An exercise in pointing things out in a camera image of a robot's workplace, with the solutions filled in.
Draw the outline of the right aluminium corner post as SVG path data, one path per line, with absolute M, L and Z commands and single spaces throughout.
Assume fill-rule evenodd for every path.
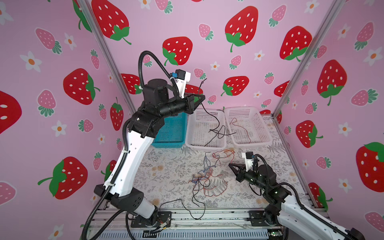
M 297 82 L 300 80 L 301 76 L 305 72 L 307 64 L 311 62 L 313 58 L 313 54 L 315 53 L 315 50 L 317 49 L 318 45 L 326 37 L 330 27 L 332 26 L 333 22 L 337 18 L 344 4 L 345 4 L 345 1 L 343 0 L 335 0 L 330 5 L 330 8 L 328 9 L 323 21 L 319 25 L 319 28 L 315 36 L 313 37 L 312 42 L 309 45 L 309 49 L 304 54 L 303 59 L 301 60 L 294 74 L 292 75 L 290 79 L 290 83 L 288 84 L 282 99 L 279 101 L 279 104 L 277 105 L 274 113 L 272 114 L 273 120 L 277 120 L 278 113 L 283 109 L 285 102 L 287 101 L 288 97 L 294 90 Z

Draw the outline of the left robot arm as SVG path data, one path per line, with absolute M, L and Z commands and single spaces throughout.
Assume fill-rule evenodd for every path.
M 160 66 L 167 79 L 143 78 L 143 60 L 150 56 Z M 165 119 L 180 113 L 191 115 L 205 100 L 205 95 L 185 93 L 187 72 L 176 70 L 169 73 L 159 59 L 150 51 L 140 54 L 138 63 L 140 86 L 144 100 L 138 110 L 128 119 L 122 129 L 124 147 L 111 175 L 95 187 L 100 200 L 91 211 L 83 227 L 81 239 L 87 239 L 88 229 L 97 210 L 108 200 L 118 211 L 93 236 L 96 240 L 107 226 L 121 213 L 140 216 L 153 226 L 158 220 L 159 209 L 150 203 L 144 193 L 133 186 L 139 166 L 150 145 L 164 126 Z

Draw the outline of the white middle plastic basket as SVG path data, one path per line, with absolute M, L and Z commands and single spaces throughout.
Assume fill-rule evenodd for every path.
M 188 118 L 185 144 L 205 152 L 221 151 L 227 146 L 224 112 L 197 109 Z

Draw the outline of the teal plastic basket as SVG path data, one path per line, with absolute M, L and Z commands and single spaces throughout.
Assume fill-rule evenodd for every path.
M 180 149 L 186 141 L 187 120 L 186 113 L 165 118 L 165 124 L 159 130 L 152 146 L 154 148 Z

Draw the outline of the floral table mat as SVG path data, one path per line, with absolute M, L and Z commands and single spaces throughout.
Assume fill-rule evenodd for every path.
M 227 138 L 221 152 L 149 147 L 133 186 L 154 205 L 165 208 L 258 209 L 269 203 L 257 187 L 239 183 L 229 163 L 243 163 L 241 149 Z

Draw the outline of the left aluminium corner post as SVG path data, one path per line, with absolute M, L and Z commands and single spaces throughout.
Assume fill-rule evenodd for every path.
M 115 78 L 115 82 L 116 82 L 128 108 L 129 108 L 131 114 L 133 114 L 134 112 L 136 112 L 136 108 L 133 104 L 132 99 L 130 98 L 129 92 L 125 86 L 125 83 L 124 83 L 124 80 L 121 76 L 121 73 L 118 70 L 116 62 L 114 61 L 112 53 L 107 46 L 104 35 L 102 34 L 102 32 L 99 28 L 99 25 L 97 23 L 95 15 L 92 11 L 91 4 L 89 1 L 85 1 L 85 0 L 79 0 L 78 2 L 79 2 L 80 6 L 83 10 L 83 14 L 85 15 L 87 22 L 89 23 L 89 25 L 93 31 L 93 34 L 94 34 L 96 41 L 99 44 L 99 47 L 100 47 L 100 49 L 101 49 L 101 51 L 105 57 L 105 60 L 106 60 L 108 66 L 111 70 L 111 73 L 112 73 L 113 77 Z

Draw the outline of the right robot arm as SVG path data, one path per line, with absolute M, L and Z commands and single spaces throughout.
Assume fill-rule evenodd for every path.
M 242 153 L 243 164 L 229 163 L 239 183 L 246 181 L 262 192 L 269 203 L 263 222 L 269 226 L 281 225 L 306 240 L 364 240 L 364 235 L 333 223 L 313 209 L 302 204 L 297 190 L 288 183 L 277 183 L 277 175 L 259 154 Z

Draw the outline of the white plastic basket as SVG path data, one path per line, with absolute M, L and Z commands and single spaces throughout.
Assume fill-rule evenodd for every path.
M 227 146 L 224 112 L 197 109 L 188 118 L 185 144 L 205 152 L 221 151 Z
M 273 138 L 257 108 L 227 108 L 224 114 L 236 147 L 255 148 L 272 143 Z

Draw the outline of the white right plastic basket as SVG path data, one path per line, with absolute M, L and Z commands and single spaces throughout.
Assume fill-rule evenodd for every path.
M 224 114 L 236 147 L 255 148 L 272 143 L 273 138 L 257 108 L 227 108 Z

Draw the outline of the aluminium corner post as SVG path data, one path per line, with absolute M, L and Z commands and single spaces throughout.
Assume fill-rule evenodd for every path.
M 309 45 L 309 49 L 304 54 L 303 59 L 301 60 L 294 74 L 292 75 L 290 79 L 290 83 L 288 84 L 282 99 L 279 101 L 279 104 L 277 105 L 274 113 L 272 114 L 273 120 L 277 120 L 278 113 L 283 109 L 285 102 L 287 101 L 288 97 L 294 90 L 297 82 L 300 80 L 301 76 L 305 72 L 307 64 L 311 62 L 313 58 L 313 54 L 315 53 L 315 50 L 317 49 L 318 45 L 326 37 L 330 27 L 332 26 L 333 22 L 337 18 L 344 4 L 345 4 L 345 1 L 343 0 L 335 0 L 330 5 L 330 8 L 328 9 L 323 21 L 319 25 L 319 28 L 315 36 L 313 37 L 312 42 Z
M 107 46 L 104 35 L 102 34 L 102 32 L 99 28 L 99 25 L 97 23 L 95 15 L 92 11 L 91 4 L 89 1 L 85 1 L 85 0 L 79 0 L 78 2 L 79 2 L 80 6 L 83 10 L 83 14 L 85 15 L 87 22 L 89 23 L 89 25 L 93 31 L 93 34 L 94 34 L 96 41 L 99 44 L 99 47 L 100 47 L 100 49 L 101 49 L 101 51 L 105 57 L 105 60 L 106 60 L 108 66 L 111 70 L 111 73 L 112 73 L 113 77 L 115 78 L 115 82 L 116 82 L 128 108 L 129 108 L 131 114 L 133 114 L 134 112 L 136 112 L 136 108 L 133 104 L 132 99 L 130 98 L 129 92 L 125 86 L 125 83 L 124 83 L 124 80 L 121 76 L 121 73 L 118 70 L 116 62 L 114 61 L 112 53 Z

